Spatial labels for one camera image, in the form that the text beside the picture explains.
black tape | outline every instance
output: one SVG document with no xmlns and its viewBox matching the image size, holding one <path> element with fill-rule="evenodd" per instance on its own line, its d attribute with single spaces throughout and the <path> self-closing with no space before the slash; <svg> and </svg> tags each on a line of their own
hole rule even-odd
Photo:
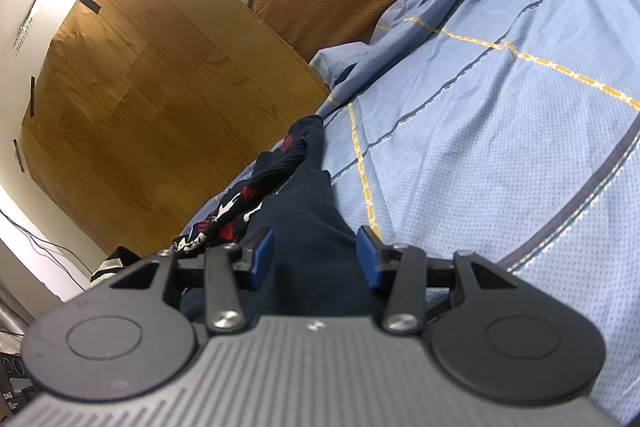
<svg viewBox="0 0 640 427">
<path fill-rule="evenodd" d="M 29 99 L 29 116 L 31 118 L 33 118 L 33 115 L 35 112 L 35 105 L 36 105 L 36 101 L 34 98 L 35 91 L 36 91 L 36 77 L 32 76 L 31 77 L 31 98 Z"/>
<path fill-rule="evenodd" d="M 18 158 L 18 165 L 20 171 L 24 172 L 24 166 L 22 165 L 22 156 L 20 155 L 20 149 L 18 148 L 18 140 L 14 139 L 15 157 Z"/>
<path fill-rule="evenodd" d="M 79 0 L 79 1 L 95 14 L 97 14 L 100 11 L 101 6 L 94 0 Z"/>
</svg>

metal screw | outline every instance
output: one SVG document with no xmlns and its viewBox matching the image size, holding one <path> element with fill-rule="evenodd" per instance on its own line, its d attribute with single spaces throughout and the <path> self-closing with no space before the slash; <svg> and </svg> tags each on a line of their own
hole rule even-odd
<svg viewBox="0 0 640 427">
<path fill-rule="evenodd" d="M 322 321 L 318 321 L 318 320 L 314 320 L 313 322 L 309 322 L 309 324 L 306 325 L 306 329 L 311 330 L 311 331 L 315 331 L 316 333 L 318 331 L 324 330 L 324 328 L 326 328 L 326 324 Z"/>
<path fill-rule="evenodd" d="M 418 318 L 409 313 L 396 313 L 391 315 L 385 324 L 385 328 L 391 331 L 409 331 L 418 325 Z"/>
<path fill-rule="evenodd" d="M 216 314 L 216 317 L 213 319 L 212 324 L 223 330 L 228 330 L 229 328 L 235 328 L 242 321 L 244 321 L 244 317 L 238 312 L 233 310 L 225 310 Z"/>
</svg>

light blue fabric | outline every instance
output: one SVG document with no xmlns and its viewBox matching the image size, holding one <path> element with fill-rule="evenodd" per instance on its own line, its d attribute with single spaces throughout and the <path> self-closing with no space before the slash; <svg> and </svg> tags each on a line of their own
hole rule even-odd
<svg viewBox="0 0 640 427">
<path fill-rule="evenodd" d="M 442 27 L 449 34 L 432 31 Z M 319 114 L 338 209 L 354 231 L 368 223 L 350 112 L 335 105 L 351 101 L 383 240 L 500 261 L 578 193 L 638 116 L 624 94 L 640 99 L 639 50 L 640 0 L 399 0 L 369 44 L 312 61 L 333 87 Z M 600 328 L 607 362 L 592 399 L 621 423 L 640 410 L 639 196 L 631 153 L 515 271 Z"/>
</svg>

wooden floor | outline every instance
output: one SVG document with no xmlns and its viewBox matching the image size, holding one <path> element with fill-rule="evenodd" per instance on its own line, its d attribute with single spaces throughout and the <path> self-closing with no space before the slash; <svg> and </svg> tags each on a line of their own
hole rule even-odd
<svg viewBox="0 0 640 427">
<path fill-rule="evenodd" d="M 238 0 L 76 2 L 27 114 L 31 176 L 106 253 L 147 255 L 325 90 Z"/>
</svg>

